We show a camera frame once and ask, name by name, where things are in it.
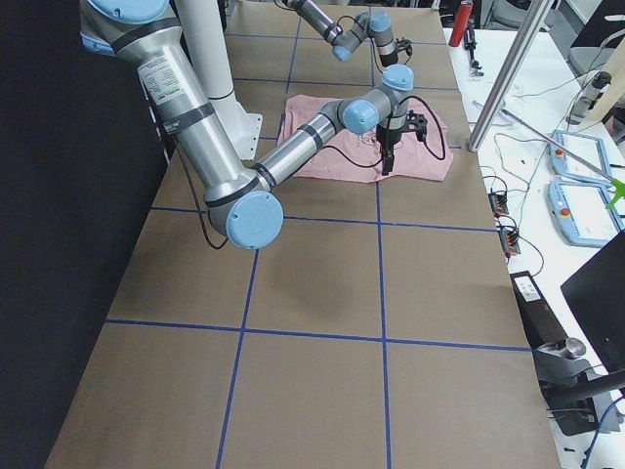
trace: cable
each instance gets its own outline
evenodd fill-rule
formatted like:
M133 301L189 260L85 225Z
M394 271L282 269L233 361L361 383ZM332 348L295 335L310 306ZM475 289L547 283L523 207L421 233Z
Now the cable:
M341 17L339 17L336 20L336 23L340 26L341 25L341 20L344 20L345 18L349 18L350 20L352 20L355 24L355 18L352 15L342 15Z
M538 253L538 255L540 256L540 269L538 269L538 272L536 272L536 274L531 274L532 277L537 277L541 272L543 272L543 269L545 267L545 256L543 256L543 253L540 252L540 249L538 249L533 242L528 241L527 239L525 239L520 234L519 234L519 239L522 239L527 244L529 244L531 247L533 247L536 250L536 252Z
M490 176L497 176L497 171L495 171L495 168L493 168L492 166L488 166L486 164L481 164L479 167L491 170L493 174L490 175Z
M573 78L571 78L570 80L565 81L562 85L558 85L558 86L556 86L556 87L554 87L554 88L549 88L548 90L541 91L540 93L528 93L528 94L526 94L526 95L513 95L513 97L514 97L514 98L531 98L531 97L534 97L534 96L542 96L542 95L544 95L545 93L549 93L550 91L559 90L562 86L565 86L565 85L567 85L568 83L571 83L571 82L573 82L573 81L575 81L575 80L577 80L577 77L573 77Z
M501 132L498 132L493 136L493 140L495 142L495 151L497 152L497 156L499 157L499 161L501 162L501 169L503 169L505 172L507 172L511 176L514 176L519 181L523 182L527 186L526 191L529 191L529 182L506 167L504 163L504 157L501 152L501 147L499 147L499 142L497 141L497 137L507 137L511 140L514 140L516 142L520 142L523 144L528 143L528 142L544 142L544 140L542 139L518 139L517 137L513 137L512 135L508 135L508 134L503 134Z
M373 51L373 63L375 63L375 67L378 69L378 71L380 73L384 73L384 71L382 71L382 68L380 68L380 66L378 65L378 55L376 54L376 51Z
M481 178L482 179L494 179L495 181L500 181L504 185L503 192L505 192L505 193L508 192L508 184L506 183L506 181L501 179L499 176L497 176L497 175L486 175L486 176L482 176Z
M191 193L193 195L193 201L195 202L195 211L197 212L197 218L199 218L199 224L201 225L202 232L204 233L204 239L206 239L206 242L208 243L208 245L211 246L213 249L220 250L221 248L223 248L226 245L226 243L228 242L228 238L224 239L224 242L222 242L221 244L217 245L217 244L214 244L211 241L211 239L208 237L208 232L206 231L206 224L204 223L203 212L202 212L202 209L199 206L199 200L197 198L197 193L195 193L195 186L193 185L193 180L191 179L191 175L188 172L188 167L187 167L187 162L186 162L186 158L187 157L183 155L183 151L178 146L178 144L176 144L176 147L178 148L178 155L180 157L180 160L183 163L183 168L185 169L185 174L187 175L188 186L191 188Z
M534 171L531 173L531 176L529 177L529 180L527 181L527 191L523 195L523 200L521 201L521 207L520 207L521 214L519 217L519 226L521 226L521 223L523 221L523 209L525 208L525 201L527 200L527 196L529 195L529 188L531 187L531 183L534 181L534 178L536 177L536 173L538 172L538 167L540 166L540 163L542 162L543 157L545 156L545 152L548 147L549 146L546 145L542 153L540 153L540 157L538 158L538 161L536 162L536 166L534 166Z
M612 404L610 404L607 409L605 410L604 414L602 415L602 418L599 419L599 423L597 424L597 430L595 430L595 435L593 436L593 441L590 443L590 446L588 447L588 449L586 449L584 452L586 453L586 457L584 458L584 460L582 461L581 464L581 469L586 469L588 467L588 462L590 461L590 456L593 453L593 449L595 448L595 443L597 442L597 438L599 437L599 432L602 429L602 426L604 426L604 421L605 418L607 417L607 415L609 414L609 412L621 401L623 401L623 399L625 399L625 397L620 397L618 398L616 401L614 401Z
M294 12L295 10L293 10L292 8L288 8L288 7L282 7L281 5L279 5L277 3L277 0L273 0L273 4L279 8L280 10L286 10L287 12Z
M406 101L408 100L417 100L419 103L421 103L430 113L430 115L432 116L432 118L434 119L434 122L437 125L438 128L438 135L440 136L440 147L442 148L442 156L437 156L431 149L430 147L428 147L428 142L427 140L423 143L423 145L425 146L426 150L430 152L430 154L437 159L438 161L443 161L447 158L447 154L446 154L446 150L445 150L445 138L442 136L442 127L440 126L440 122L438 121L438 117L436 114L434 114L434 111L432 110L432 108L430 107L430 105L428 105L428 103L425 102L425 100L423 100L422 98L419 98L418 96L415 95L410 95L410 96L406 96L403 100L401 100L399 102L399 104L397 105L397 107L400 107L401 105L403 105Z
M517 225L517 221L514 218L512 218L510 215L506 215L502 213L502 214L499 214L497 218L507 218L512 223L514 223L514 228L516 228L517 230L519 229L519 225Z
M336 147L332 146L332 145L326 145L324 147L321 147L321 149L333 149L335 151L337 151L338 153L341 154L341 156L343 156L347 161L349 161L352 165L357 166L358 168L373 168L375 166L377 166L378 164L380 164L382 162L382 158L380 158L378 161L376 161L373 164L368 164L368 165L364 165L364 164L359 164L356 163L355 161L353 161L351 158L349 158L346 154L343 153L343 151L341 149L337 149Z

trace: red bottle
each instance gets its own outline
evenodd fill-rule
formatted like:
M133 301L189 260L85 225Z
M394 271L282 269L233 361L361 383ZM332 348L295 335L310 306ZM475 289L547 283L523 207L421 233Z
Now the red bottle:
M467 29L469 16L472 10L473 0L462 0L462 2L460 2L458 12L456 12L456 23L453 26L453 31L451 31L451 37L449 38L449 45L451 47L458 47L460 45L465 29Z

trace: pink cloth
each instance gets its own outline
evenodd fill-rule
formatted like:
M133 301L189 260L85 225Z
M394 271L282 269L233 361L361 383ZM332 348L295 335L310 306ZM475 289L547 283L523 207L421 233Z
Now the pink cloth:
M302 124L311 120L319 108L332 98L312 98L298 95L287 100L284 123L280 131L278 143L286 140ZM424 114L428 119L428 146L437 156L442 156L440 136L434 119L425 107L416 100L410 100L409 108ZM438 117L443 136L447 133L447 126ZM355 135L348 130L339 132L327 145L341 149L347 156L358 164L373 164L380 159L380 145L375 139L375 129L363 135ZM373 168L358 168L349 163L341 154L333 149L323 149L306 163L295 177L335 179L339 181L353 181L358 183L373 183L390 176L408 176L412 178L442 181L449 170L453 154L445 143L446 158L438 161L417 141L414 133L403 134L401 142L395 147L395 167L389 176L382 176L382 163Z

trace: black curtain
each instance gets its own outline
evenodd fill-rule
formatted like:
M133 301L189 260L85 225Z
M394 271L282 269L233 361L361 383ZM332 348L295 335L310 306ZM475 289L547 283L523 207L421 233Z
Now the black curtain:
M0 4L0 467L41 468L166 168L78 2Z

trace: black monitor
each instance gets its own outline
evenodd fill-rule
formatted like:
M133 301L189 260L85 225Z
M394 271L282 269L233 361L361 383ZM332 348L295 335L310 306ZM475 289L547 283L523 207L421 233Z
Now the black monitor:
M625 368L625 233L563 285L562 294L609 373ZM620 388L625 395L625 387Z

